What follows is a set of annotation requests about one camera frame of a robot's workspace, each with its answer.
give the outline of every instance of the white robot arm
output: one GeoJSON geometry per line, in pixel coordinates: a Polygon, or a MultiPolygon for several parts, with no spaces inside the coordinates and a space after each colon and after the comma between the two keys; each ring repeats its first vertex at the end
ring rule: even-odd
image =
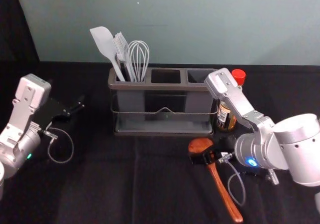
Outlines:
{"type": "Polygon", "coordinates": [[[0,198],[4,179],[12,177],[23,165],[28,155],[39,145],[41,139],[38,124],[32,122],[34,114],[49,97],[51,85],[33,74],[20,79],[13,100],[9,122],[0,134],[0,198]]]}
{"type": "MultiPolygon", "coordinates": [[[[205,82],[212,96],[225,102],[240,124],[253,129],[235,143],[234,154],[242,165],[268,169],[275,184],[278,179],[273,169],[289,169],[296,183],[320,185],[320,124],[315,114],[301,114],[274,124],[252,107],[226,68],[209,74],[205,82]]],[[[319,194],[316,203],[320,207],[319,194]]]]}

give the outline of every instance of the table surface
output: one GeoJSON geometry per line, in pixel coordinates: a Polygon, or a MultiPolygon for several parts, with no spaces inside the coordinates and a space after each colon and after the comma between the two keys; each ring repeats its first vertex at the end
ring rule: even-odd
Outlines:
{"type": "MultiPolygon", "coordinates": [[[[0,223],[232,223],[208,170],[193,166],[188,159],[192,137],[113,135],[109,68],[44,63],[40,67],[22,65],[18,71],[6,67],[0,74],[2,126],[9,119],[19,77],[29,72],[53,78],[51,95],[57,100],[71,103],[87,95],[86,108],[68,127],[75,144],[72,161],[52,163],[46,155],[48,144],[42,143],[34,158],[6,180],[0,223]]],[[[245,94],[275,122],[301,112],[320,113],[320,70],[266,72],[247,66],[246,71],[245,94]]],[[[232,170],[228,166],[218,170],[226,183],[232,170]]],[[[263,178],[243,177],[247,202],[240,212],[244,223],[320,223],[314,204],[319,188],[295,184],[286,171],[276,173],[280,181],[276,187],[263,178]]],[[[239,184],[232,186],[241,198],[239,184]]]]}

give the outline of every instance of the gray utensil caddy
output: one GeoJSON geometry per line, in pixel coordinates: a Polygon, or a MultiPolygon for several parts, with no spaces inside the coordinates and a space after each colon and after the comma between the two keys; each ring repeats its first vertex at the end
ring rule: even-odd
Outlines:
{"type": "Polygon", "coordinates": [[[216,108],[205,78],[215,69],[148,68],[145,81],[121,82],[109,73],[114,133],[197,135],[213,133],[216,108]]]}

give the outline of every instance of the wooden spoon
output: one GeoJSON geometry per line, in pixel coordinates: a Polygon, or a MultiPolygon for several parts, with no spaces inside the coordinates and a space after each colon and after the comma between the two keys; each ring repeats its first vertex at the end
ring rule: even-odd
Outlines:
{"type": "MultiPolygon", "coordinates": [[[[196,138],[196,139],[193,139],[189,143],[188,150],[189,150],[189,153],[201,153],[205,149],[210,147],[211,145],[213,145],[213,142],[208,138],[196,138]]],[[[218,171],[216,169],[216,164],[212,163],[212,164],[207,165],[207,167],[211,173],[211,176],[214,179],[216,187],[218,188],[218,191],[222,197],[224,205],[225,205],[226,209],[228,210],[231,218],[233,219],[233,221],[235,223],[242,223],[244,221],[244,219],[243,219],[241,213],[239,212],[239,210],[237,209],[236,205],[232,201],[226,188],[224,187],[224,185],[219,177],[218,171]]]]}

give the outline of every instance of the gray cable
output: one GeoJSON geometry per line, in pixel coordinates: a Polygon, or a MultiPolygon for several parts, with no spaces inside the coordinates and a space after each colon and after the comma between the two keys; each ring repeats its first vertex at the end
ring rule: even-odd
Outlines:
{"type": "Polygon", "coordinates": [[[70,154],[70,157],[69,157],[68,159],[66,159],[65,161],[58,161],[58,160],[54,159],[54,158],[51,156],[50,148],[51,148],[51,146],[52,146],[52,144],[53,144],[54,142],[50,143],[49,146],[48,146],[48,149],[47,149],[47,153],[48,153],[49,158],[50,158],[53,162],[58,163],[58,164],[65,164],[65,163],[69,162],[69,161],[72,159],[72,157],[74,156],[74,149],[75,149],[74,142],[73,142],[72,138],[70,137],[70,135],[69,135],[65,130],[62,130],[62,129],[60,129],[60,128],[51,128],[51,127],[49,127],[49,129],[63,132],[64,134],[66,134],[66,135],[68,136],[68,138],[69,138],[69,140],[70,140],[70,142],[71,142],[71,154],[70,154]]]}
{"type": "Polygon", "coordinates": [[[218,101],[216,102],[216,105],[215,105],[215,112],[214,113],[212,113],[212,114],[216,114],[216,113],[218,113],[218,108],[219,108],[219,106],[218,106],[218,101]]]}
{"type": "Polygon", "coordinates": [[[229,161],[226,161],[225,163],[229,164],[229,166],[234,170],[234,174],[232,174],[229,179],[228,179],[228,192],[231,196],[231,198],[240,206],[242,207],[245,203],[246,203],[246,189],[245,189],[245,185],[244,185],[244,182],[242,180],[242,178],[240,177],[240,174],[239,172],[236,170],[236,168],[229,162],[229,161]],[[241,187],[242,187],[242,195],[243,195],[243,198],[242,198],[242,202],[240,203],[235,197],[234,195],[232,194],[231,190],[230,190],[230,182],[232,180],[232,178],[234,176],[237,176],[239,178],[239,181],[240,181],[240,184],[241,184],[241,187]]]}

